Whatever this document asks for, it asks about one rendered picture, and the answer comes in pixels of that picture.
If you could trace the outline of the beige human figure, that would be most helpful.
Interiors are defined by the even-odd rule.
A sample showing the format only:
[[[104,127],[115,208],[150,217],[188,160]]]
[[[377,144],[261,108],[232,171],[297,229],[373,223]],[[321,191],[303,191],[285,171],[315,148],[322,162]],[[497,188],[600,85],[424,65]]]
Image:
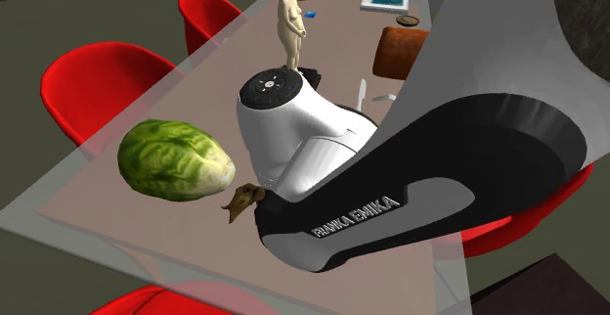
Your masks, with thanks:
[[[298,72],[300,48],[307,32],[297,0],[279,0],[277,33],[286,53],[286,68]]]

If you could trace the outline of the white tablet with teal screen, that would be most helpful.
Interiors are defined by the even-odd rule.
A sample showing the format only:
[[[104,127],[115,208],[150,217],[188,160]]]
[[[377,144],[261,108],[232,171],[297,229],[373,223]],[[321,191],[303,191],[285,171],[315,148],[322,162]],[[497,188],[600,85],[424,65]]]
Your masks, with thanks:
[[[362,0],[361,10],[383,13],[407,14],[410,8],[409,0]]]

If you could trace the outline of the glass table with brown top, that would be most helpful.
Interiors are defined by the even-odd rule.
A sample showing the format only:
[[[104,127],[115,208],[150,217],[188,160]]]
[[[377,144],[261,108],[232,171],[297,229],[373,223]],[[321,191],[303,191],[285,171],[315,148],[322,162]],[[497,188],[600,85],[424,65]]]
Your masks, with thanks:
[[[457,236],[356,258],[332,271],[294,269],[260,243],[251,211],[230,221],[230,192],[167,202],[134,192],[116,153],[139,121],[190,122],[209,132],[254,180],[237,123],[238,92],[256,72],[283,63],[277,0],[241,17],[91,139],[0,210],[0,228],[95,261],[238,315],[440,315],[468,310]]]

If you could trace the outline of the red shell chair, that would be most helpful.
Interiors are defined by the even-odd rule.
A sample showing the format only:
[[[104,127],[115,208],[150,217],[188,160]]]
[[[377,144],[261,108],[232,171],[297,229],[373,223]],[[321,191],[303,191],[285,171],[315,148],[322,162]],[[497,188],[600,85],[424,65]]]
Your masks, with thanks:
[[[190,281],[136,289],[89,315],[281,315],[252,293],[219,282]]]
[[[52,62],[41,76],[40,97],[64,134],[81,146],[175,69],[141,46],[97,42]]]
[[[561,206],[588,180],[593,163],[579,171],[550,198],[524,212],[480,225],[461,232],[463,254],[466,258],[479,256],[503,248],[535,229],[543,219]]]
[[[188,55],[207,42],[221,44],[215,35],[233,21],[244,22],[247,15],[228,0],[179,0],[179,12],[184,20]]]

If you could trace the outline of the small brown gnarled figure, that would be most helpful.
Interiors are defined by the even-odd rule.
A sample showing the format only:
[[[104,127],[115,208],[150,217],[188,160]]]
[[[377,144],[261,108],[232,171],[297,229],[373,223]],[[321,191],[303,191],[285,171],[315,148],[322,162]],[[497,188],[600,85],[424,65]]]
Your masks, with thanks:
[[[229,222],[233,223],[237,217],[249,206],[260,203],[266,196],[266,189],[251,183],[236,188],[231,201],[223,206],[229,211]]]

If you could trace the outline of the green lettuce head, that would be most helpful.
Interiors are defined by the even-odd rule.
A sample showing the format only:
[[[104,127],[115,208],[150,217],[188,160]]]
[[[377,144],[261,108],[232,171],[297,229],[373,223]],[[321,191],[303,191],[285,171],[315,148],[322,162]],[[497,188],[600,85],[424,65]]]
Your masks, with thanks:
[[[183,121],[138,123],[121,140],[117,164],[132,190],[171,202],[221,193],[236,175],[235,164],[220,144]]]

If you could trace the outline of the dark round object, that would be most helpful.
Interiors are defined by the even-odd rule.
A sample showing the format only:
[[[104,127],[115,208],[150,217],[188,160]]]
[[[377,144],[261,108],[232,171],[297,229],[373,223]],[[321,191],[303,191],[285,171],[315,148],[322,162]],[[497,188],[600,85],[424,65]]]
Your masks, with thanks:
[[[554,0],[564,37],[589,70],[610,83],[610,0]]]

